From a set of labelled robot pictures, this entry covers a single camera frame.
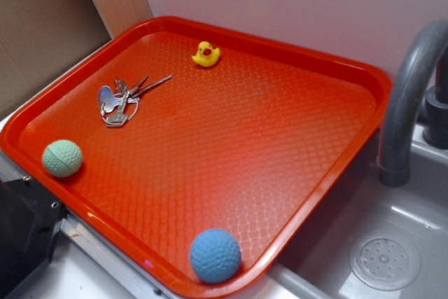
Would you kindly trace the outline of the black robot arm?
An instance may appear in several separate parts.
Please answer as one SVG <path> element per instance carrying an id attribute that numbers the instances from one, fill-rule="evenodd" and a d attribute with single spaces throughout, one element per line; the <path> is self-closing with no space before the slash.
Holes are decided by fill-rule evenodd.
<path id="1" fill-rule="evenodd" d="M 1 182 L 1 297 L 11 298 L 45 270 L 64 206 L 34 179 Z"/>

